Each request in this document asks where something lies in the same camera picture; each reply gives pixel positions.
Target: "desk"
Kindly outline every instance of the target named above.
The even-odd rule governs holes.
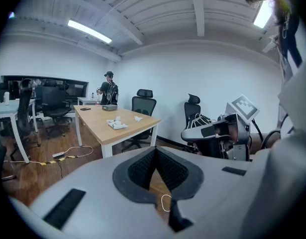
[[[78,106],[80,105],[80,102],[82,103],[82,105],[86,105],[87,103],[92,103],[95,105],[96,99],[95,98],[81,98],[78,97]]]
[[[37,128],[37,121],[35,118],[35,109],[34,109],[34,103],[35,99],[30,99],[29,106],[32,107],[32,117],[33,117],[33,124],[34,124],[34,129],[36,132],[38,132]],[[19,107],[19,100],[10,100],[9,105],[6,106],[4,103],[0,103],[0,119],[1,118],[10,118],[11,120],[11,125],[12,125],[12,131],[14,134],[14,138],[18,144],[19,150],[21,152],[21,155],[26,163],[29,163],[29,159],[24,151],[24,148],[21,143],[21,139],[19,136],[19,132],[17,129],[17,124],[16,124],[16,117],[18,113],[18,107]]]
[[[81,108],[91,108],[88,111],[82,111]],[[151,146],[155,146],[158,123],[160,119],[139,114],[126,109],[119,108],[115,111],[104,111],[102,106],[74,106],[75,124],[79,146],[82,146],[79,117],[89,128],[102,146],[103,158],[112,156],[112,146],[125,141],[139,133],[142,133],[153,127]],[[121,122],[128,125],[126,128],[114,130],[106,120],[114,120],[117,116],[121,117]],[[142,117],[141,121],[136,121],[134,116]]]

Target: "bottle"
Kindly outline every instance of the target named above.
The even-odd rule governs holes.
[[[99,93],[97,94],[97,100],[96,100],[95,104],[96,105],[100,104],[100,94]]]
[[[3,101],[6,106],[9,105],[9,92],[5,92],[3,95]]]

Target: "black cap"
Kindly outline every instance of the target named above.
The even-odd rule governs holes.
[[[111,71],[108,71],[106,74],[104,74],[104,76],[106,77],[107,75],[108,75],[110,78],[112,78],[112,76],[114,75],[114,73],[111,72]]]

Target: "white table leg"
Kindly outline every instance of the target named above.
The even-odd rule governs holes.
[[[37,127],[37,120],[35,118],[35,102],[31,105],[32,106],[32,117],[33,117],[33,125],[34,125],[34,129],[35,132],[38,133],[38,127]]]
[[[82,102],[82,105],[84,105],[84,106],[85,106],[85,105],[86,105],[86,103],[85,103],[85,102]],[[84,123],[83,123],[83,126],[85,126],[85,124],[84,124]]]
[[[155,146],[155,144],[156,144],[157,130],[158,130],[158,124],[153,127],[151,146]]]
[[[75,128],[77,130],[77,137],[78,137],[79,146],[82,146],[81,135],[80,135],[79,115],[78,115],[77,111],[75,111]]]
[[[102,145],[102,155],[103,158],[106,157],[112,157],[113,156],[113,152],[112,152],[112,145]]]
[[[22,155],[24,161],[26,163],[29,163],[29,159],[28,159],[27,154],[25,153],[24,148],[23,148],[22,143],[21,143],[21,139],[20,139],[19,132],[18,132],[18,129],[17,129],[17,123],[15,121],[14,114],[10,116],[10,120],[11,120],[11,125],[12,125],[12,131],[13,131],[13,134],[14,134],[14,138],[15,138],[17,144],[18,144],[21,155]]]

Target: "ceiling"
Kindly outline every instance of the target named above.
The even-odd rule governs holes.
[[[245,0],[22,0],[4,34],[57,39],[113,61],[142,46],[185,39],[235,43],[277,60],[276,52],[266,48],[277,30],[272,19],[264,29],[255,26],[257,12]],[[69,19],[112,42],[68,27]]]

